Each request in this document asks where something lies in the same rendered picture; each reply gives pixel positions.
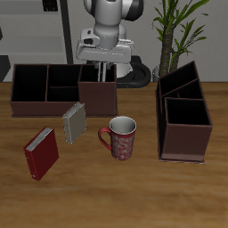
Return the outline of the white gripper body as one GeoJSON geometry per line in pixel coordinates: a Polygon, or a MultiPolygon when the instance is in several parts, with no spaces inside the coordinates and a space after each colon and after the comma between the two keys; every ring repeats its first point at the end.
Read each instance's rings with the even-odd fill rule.
{"type": "Polygon", "coordinates": [[[79,40],[77,58],[82,61],[129,63],[133,49],[134,42],[129,39],[120,39],[118,44],[110,50],[101,49],[94,45],[85,45],[83,41],[79,40]]]}

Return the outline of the long dark brown desk caddy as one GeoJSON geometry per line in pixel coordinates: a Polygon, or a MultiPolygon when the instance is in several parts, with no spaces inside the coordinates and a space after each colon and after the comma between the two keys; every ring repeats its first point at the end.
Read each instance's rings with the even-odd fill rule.
{"type": "Polygon", "coordinates": [[[97,79],[92,64],[16,64],[10,104],[14,117],[61,117],[74,104],[85,105],[88,117],[115,117],[117,70],[97,79]]]}

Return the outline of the grey striped book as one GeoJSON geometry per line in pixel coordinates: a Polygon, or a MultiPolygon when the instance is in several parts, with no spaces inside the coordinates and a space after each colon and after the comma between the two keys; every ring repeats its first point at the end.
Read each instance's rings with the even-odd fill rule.
{"type": "Polygon", "coordinates": [[[65,139],[73,144],[86,130],[86,109],[83,103],[77,102],[62,116],[65,139]]]}

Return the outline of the red book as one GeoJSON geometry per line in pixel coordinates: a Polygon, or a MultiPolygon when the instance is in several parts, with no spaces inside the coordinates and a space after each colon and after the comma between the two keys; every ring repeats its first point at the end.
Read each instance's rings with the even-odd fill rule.
{"type": "Polygon", "coordinates": [[[23,150],[31,177],[39,181],[59,158],[54,130],[45,126],[23,150]]]}

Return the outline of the tall dark brown desk caddy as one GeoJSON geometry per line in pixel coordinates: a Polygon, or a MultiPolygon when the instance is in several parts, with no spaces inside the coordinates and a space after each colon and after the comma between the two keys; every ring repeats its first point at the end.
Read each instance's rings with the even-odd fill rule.
{"type": "Polygon", "coordinates": [[[159,160],[202,164],[213,125],[193,61],[159,79],[156,111],[159,160]]]}

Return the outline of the green pot plant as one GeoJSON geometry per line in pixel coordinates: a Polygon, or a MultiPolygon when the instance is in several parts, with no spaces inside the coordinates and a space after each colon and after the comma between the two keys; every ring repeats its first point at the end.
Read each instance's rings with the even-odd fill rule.
{"type": "Polygon", "coordinates": [[[195,19],[186,22],[186,24],[182,24],[182,21],[209,2],[209,0],[199,0],[196,3],[193,3],[193,0],[190,0],[183,9],[180,9],[178,7],[180,0],[161,1],[162,11],[155,8],[159,16],[153,20],[153,23],[157,21],[160,25],[160,28],[157,28],[159,33],[158,40],[162,43],[159,77],[175,71],[177,69],[179,57],[183,53],[191,53],[189,50],[191,45],[206,39],[206,37],[200,36],[203,32],[204,25],[198,27],[190,34],[195,19]]]}

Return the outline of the red patterned mug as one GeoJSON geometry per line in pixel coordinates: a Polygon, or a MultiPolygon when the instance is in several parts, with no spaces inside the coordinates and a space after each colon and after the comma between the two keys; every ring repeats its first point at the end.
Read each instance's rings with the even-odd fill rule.
{"type": "Polygon", "coordinates": [[[130,117],[120,116],[113,118],[108,127],[102,127],[98,138],[114,159],[127,160],[132,156],[135,131],[136,122],[130,117]],[[109,134],[110,144],[102,139],[102,133],[109,134]]]}

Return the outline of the dark vertical post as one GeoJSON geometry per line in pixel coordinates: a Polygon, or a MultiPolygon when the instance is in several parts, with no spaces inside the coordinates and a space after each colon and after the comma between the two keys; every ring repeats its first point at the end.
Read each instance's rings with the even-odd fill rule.
{"type": "Polygon", "coordinates": [[[69,10],[68,10],[68,0],[60,0],[61,6],[61,20],[64,36],[64,44],[66,50],[66,59],[68,64],[73,63],[73,52],[69,25],[69,10]]]}

